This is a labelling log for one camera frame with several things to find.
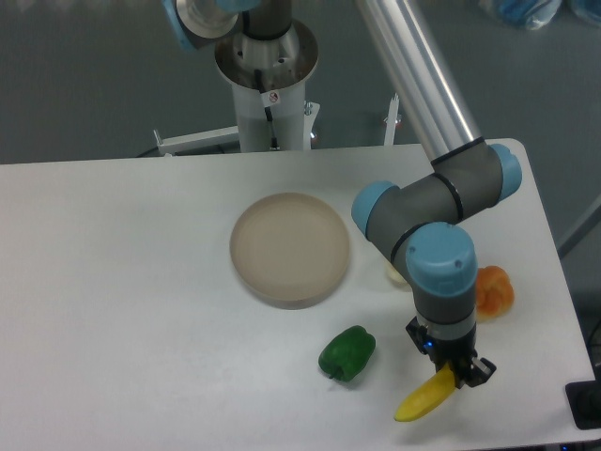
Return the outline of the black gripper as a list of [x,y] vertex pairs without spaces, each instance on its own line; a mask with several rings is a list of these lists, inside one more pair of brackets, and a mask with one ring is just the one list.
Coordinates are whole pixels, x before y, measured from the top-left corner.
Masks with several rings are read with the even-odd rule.
[[418,352],[435,365],[436,373],[447,368],[455,374],[455,386],[470,388],[487,383],[496,366],[486,358],[478,358],[475,350],[476,327],[459,338],[435,338],[414,317],[406,331]]

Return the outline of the silver and grey robot arm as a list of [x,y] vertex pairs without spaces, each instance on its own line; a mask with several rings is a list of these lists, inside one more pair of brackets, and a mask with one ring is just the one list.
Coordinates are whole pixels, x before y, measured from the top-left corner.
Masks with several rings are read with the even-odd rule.
[[[242,150],[308,146],[304,83],[318,48],[293,18],[290,2],[167,1],[163,7],[181,46],[214,46],[232,87]],[[460,225],[519,188],[520,163],[478,131],[416,2],[361,1],[358,9],[433,171],[406,187],[368,185],[351,216],[412,288],[416,315],[407,330],[416,348],[436,368],[450,369],[456,386],[475,387],[495,367],[475,348],[478,268]]]

